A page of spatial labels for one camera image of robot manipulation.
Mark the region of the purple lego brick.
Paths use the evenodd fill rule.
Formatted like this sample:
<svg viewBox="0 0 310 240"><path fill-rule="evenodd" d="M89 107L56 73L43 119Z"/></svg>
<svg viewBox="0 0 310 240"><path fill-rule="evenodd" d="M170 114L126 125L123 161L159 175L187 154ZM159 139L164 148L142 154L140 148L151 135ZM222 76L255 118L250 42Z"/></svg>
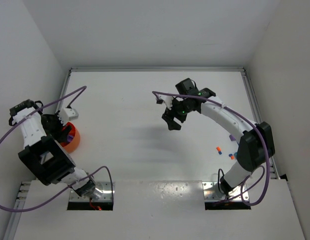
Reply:
<svg viewBox="0 0 310 240"><path fill-rule="evenodd" d="M74 139L74 137L72 135L68 135L66 138L68 143L72 142L73 139Z"/></svg>
<svg viewBox="0 0 310 240"><path fill-rule="evenodd" d="M230 138L230 140L233 142L233 141L236 141L236 138L233 136L233 135L229 135L229 138Z"/></svg>

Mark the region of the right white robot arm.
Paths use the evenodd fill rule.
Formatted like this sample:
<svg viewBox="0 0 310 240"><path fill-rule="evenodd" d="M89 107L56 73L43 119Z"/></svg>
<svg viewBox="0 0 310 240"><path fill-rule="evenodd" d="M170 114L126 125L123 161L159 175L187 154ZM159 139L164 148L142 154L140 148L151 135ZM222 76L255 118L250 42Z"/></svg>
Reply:
<svg viewBox="0 0 310 240"><path fill-rule="evenodd" d="M198 89L190 78L182 80L175 87L177 95L155 95L157 104L166 106L162 119L170 131L179 131L188 113L198 112L224 128L238 144L235 164L219 180L219 191L223 195L239 186L275 154L272 128L267 122L257 123L240 117L227 107L214 91L207 87Z"/></svg>

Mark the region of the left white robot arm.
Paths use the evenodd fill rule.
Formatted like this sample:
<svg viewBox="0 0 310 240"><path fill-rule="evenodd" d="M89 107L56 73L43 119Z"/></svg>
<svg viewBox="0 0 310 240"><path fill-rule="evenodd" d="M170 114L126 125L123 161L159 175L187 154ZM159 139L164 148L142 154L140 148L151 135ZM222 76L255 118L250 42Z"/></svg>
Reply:
<svg viewBox="0 0 310 240"><path fill-rule="evenodd" d="M78 112L67 106L54 114L44 114L42 106L41 101L27 99L9 110L9 125L20 126L24 139L19 159L45 186L64 183L78 196L91 197L96 182L76 166L65 149L75 139L70 121L78 118Z"/></svg>

